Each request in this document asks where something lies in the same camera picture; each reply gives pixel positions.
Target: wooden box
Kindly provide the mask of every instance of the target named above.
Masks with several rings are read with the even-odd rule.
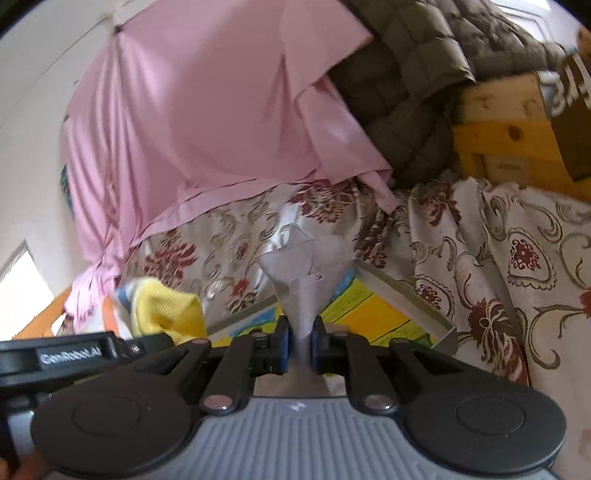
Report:
[[[591,179],[571,179],[549,118],[547,105],[558,79],[549,72],[531,73],[479,83],[462,93],[454,147],[465,175],[591,202]]]

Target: window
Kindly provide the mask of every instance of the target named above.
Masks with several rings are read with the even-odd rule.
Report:
[[[549,15],[552,10],[548,0],[492,0],[492,2],[499,7],[507,7],[542,17]]]
[[[10,340],[53,300],[26,245],[0,271],[0,340]]]
[[[551,41],[550,29],[544,18],[511,8],[501,7],[507,18],[516,23],[538,41]]]

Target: pink fabric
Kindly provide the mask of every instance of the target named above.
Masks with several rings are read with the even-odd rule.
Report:
[[[125,24],[63,125],[92,263],[67,311],[81,322],[147,236],[280,183],[360,176],[392,211],[389,165],[324,76],[370,37],[338,0],[160,0]]]

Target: floral bedsheet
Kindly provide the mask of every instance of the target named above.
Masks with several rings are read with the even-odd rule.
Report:
[[[396,195],[386,215],[355,181],[279,185],[145,240],[122,281],[152,275],[198,294],[213,328],[272,294],[255,260],[283,244],[290,225],[341,235],[452,320],[458,358],[553,397],[569,425],[554,470],[589,480],[591,206],[475,179]]]

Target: human hand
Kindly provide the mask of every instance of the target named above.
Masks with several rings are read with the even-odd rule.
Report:
[[[25,457],[13,476],[10,476],[6,460],[0,458],[0,480],[39,480],[49,470],[47,463],[36,450]]]

